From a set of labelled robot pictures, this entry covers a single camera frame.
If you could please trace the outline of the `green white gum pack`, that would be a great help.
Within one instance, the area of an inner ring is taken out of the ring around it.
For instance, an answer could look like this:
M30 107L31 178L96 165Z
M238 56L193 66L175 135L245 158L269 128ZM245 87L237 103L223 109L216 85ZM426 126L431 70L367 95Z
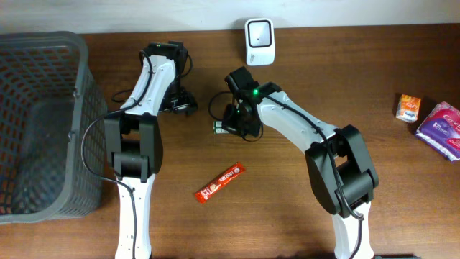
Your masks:
M229 132L222 127L222 121L215 121L213 123L213 133L215 135L228 134Z

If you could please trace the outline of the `red Nescafe coffee sachet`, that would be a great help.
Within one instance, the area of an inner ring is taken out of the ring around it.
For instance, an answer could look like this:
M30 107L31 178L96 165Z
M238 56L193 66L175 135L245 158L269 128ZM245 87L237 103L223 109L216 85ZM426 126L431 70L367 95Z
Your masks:
M200 204L205 204L215 193L240 176L245 170L246 169L241 162L233 164L230 168L219 174L212 181L197 191L195 193L196 199Z

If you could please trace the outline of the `small orange box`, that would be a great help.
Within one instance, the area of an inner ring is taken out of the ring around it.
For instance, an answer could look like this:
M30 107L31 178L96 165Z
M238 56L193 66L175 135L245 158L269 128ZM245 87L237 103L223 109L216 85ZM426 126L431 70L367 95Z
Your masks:
M408 123L418 120L421 99L403 94L398 102L395 118Z

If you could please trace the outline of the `red purple Carefree pad pack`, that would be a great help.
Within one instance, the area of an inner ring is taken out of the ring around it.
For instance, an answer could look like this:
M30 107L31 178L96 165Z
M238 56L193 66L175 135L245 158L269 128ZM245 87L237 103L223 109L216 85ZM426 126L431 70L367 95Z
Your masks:
M447 160L459 161L459 110L445 101L437 104L415 136Z

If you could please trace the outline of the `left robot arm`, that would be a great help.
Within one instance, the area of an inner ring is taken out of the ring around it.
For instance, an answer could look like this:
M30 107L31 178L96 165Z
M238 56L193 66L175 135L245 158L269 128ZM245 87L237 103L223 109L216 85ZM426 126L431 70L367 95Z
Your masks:
M150 258L150 199L163 160L160 112L192 114L198 108L181 80L192 68L181 42L152 42L139 58L142 72L120 109L105 116L107 161L119 182L116 258Z

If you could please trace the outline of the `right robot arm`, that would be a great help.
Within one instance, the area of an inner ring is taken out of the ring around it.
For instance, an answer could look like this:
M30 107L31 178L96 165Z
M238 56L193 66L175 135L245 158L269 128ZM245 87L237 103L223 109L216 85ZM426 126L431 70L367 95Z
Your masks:
M361 132L325 123L296 105L273 82L258 83L240 67L225 77L232 101L222 127L248 142L271 127L306 160L312 192L332 217L336 258L373 258L369 211L380 180Z

